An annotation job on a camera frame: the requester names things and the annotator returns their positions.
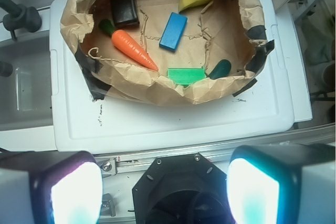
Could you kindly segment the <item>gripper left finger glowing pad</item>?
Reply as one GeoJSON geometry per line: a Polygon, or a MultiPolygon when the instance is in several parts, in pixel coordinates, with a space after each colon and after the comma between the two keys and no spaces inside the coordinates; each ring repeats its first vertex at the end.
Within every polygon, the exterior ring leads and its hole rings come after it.
{"type": "Polygon", "coordinates": [[[97,223],[101,203],[91,153],[1,153],[1,223],[97,223]]]}

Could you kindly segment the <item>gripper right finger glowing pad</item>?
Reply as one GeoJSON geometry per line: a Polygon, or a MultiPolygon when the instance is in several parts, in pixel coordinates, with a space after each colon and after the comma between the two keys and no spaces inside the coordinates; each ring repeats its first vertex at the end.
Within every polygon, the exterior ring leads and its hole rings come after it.
{"type": "Polygon", "coordinates": [[[335,147],[239,146],[226,187],[237,223],[335,223],[335,147]]]}

